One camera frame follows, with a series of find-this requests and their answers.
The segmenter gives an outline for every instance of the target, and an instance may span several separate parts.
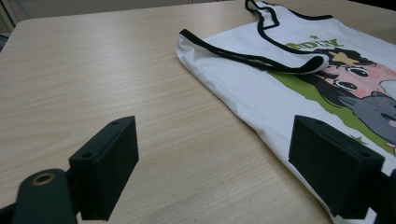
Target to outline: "white t-shirt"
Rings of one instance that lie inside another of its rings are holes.
[[[396,169],[396,46],[332,16],[307,17],[246,1],[253,22],[202,40],[180,32],[177,56],[283,163],[296,115],[322,120],[385,157]],[[373,223],[332,217],[334,223]]]

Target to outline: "wood grain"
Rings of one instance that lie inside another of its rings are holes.
[[[276,3],[396,43],[395,12],[343,0]],[[109,223],[331,223],[177,59],[182,29],[206,37],[255,20],[230,1],[19,23],[0,55],[0,206],[15,202],[25,177],[68,169],[108,122],[135,115],[140,162]]]

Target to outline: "cartoon character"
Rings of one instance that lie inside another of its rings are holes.
[[[354,50],[317,49],[330,58],[330,66],[317,73],[328,84],[349,91],[358,98],[370,96],[379,91],[396,99],[396,71],[372,62]]]
[[[396,148],[396,71],[348,49],[316,49],[329,56],[324,70],[299,79],[316,87],[329,104],[348,107],[374,133]]]
[[[387,145],[396,149],[396,101],[381,92],[361,99],[340,96],[341,102],[374,133],[385,140]]]

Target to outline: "cartoon animal print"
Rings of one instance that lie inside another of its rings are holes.
[[[381,92],[361,99],[340,96],[340,101],[374,133],[396,147],[396,101]]]

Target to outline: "screw hole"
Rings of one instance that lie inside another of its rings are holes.
[[[362,155],[363,157],[370,157],[370,154],[368,154],[367,152],[361,152],[361,155]]]
[[[91,156],[92,156],[91,152],[87,152],[87,153],[82,154],[82,158],[84,158],[84,159],[88,159]]]
[[[55,174],[53,174],[53,173],[45,173],[45,174],[39,175],[36,178],[34,178],[32,180],[32,184],[34,186],[46,185],[49,182],[51,182],[54,178],[55,178]]]

